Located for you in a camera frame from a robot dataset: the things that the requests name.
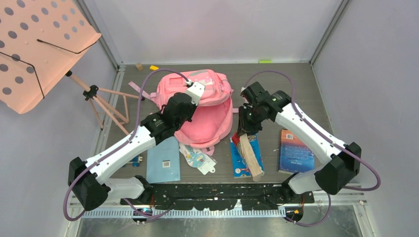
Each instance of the pink backpack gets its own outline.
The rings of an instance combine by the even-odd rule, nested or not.
[[[179,142],[203,149],[203,152],[212,155],[213,146],[230,133],[233,125],[231,100],[233,90],[224,74],[215,73],[212,70],[183,72],[182,74],[192,81],[205,85],[205,92],[192,116],[192,122],[184,123],[174,135]],[[129,85],[139,91],[139,87],[133,82]],[[152,100],[161,109],[174,93],[184,92],[186,89],[185,80],[173,73],[162,78],[156,93],[150,95],[143,93],[143,96]]]

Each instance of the robotic arm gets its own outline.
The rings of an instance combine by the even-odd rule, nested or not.
[[[204,90],[204,85],[198,82],[190,83],[185,93],[174,94],[161,111],[141,121],[135,136],[132,137],[130,133],[107,150],[85,161],[77,157],[70,162],[68,185],[71,185],[87,167],[98,163],[77,181],[72,189],[86,211],[99,207],[108,198],[139,198],[143,194],[149,184],[141,176],[111,179],[111,175],[136,155],[173,136],[186,121],[191,122]],[[116,149],[127,141],[128,144],[119,150]],[[109,155],[106,160],[97,162],[105,155]]]
[[[314,190],[324,190],[328,194],[335,195],[359,173],[360,163],[342,152],[337,146],[345,147],[358,157],[361,155],[361,148],[354,142],[347,145],[335,138],[307,117],[295,104],[304,119],[318,129],[323,136],[316,133],[300,118],[291,104],[290,96],[285,92],[279,90],[271,95],[258,82],[255,82],[245,88],[241,96],[248,103],[239,107],[239,135],[244,133],[251,135],[261,131],[261,122],[270,119],[293,132],[311,149],[323,165],[315,170],[293,174],[283,182],[282,187],[289,189],[286,196]]]

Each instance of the pink board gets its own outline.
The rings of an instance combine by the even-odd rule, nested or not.
[[[101,34],[72,0],[0,0],[0,52],[33,64],[46,96]],[[0,54],[0,100],[19,114],[43,98],[33,68]]]

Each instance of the white wall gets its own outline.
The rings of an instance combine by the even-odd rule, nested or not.
[[[125,64],[307,62],[340,0],[85,0]]]
[[[115,70],[94,45],[72,71],[110,88]],[[98,122],[83,90],[64,77],[33,110],[19,115],[0,102],[0,236],[60,237],[68,165],[91,155]]]
[[[382,187],[377,236],[418,236],[419,1],[353,1],[315,64],[335,134],[361,145]],[[361,168],[367,187],[374,176]]]

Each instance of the book cover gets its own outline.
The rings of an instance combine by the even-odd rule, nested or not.
[[[307,172],[316,167],[314,153],[292,132],[281,130],[278,172]]]
[[[259,163],[262,170],[265,171],[265,169],[263,168],[262,158],[260,157],[260,148],[259,148],[259,143],[257,141],[257,136],[249,135],[248,138],[249,138],[250,145],[254,151],[254,155],[256,156],[257,162]],[[251,177],[249,168],[246,165],[246,161],[240,156],[239,152],[237,151],[236,146],[231,140],[231,136],[230,136],[230,148],[231,148],[231,159],[233,162],[234,178]]]

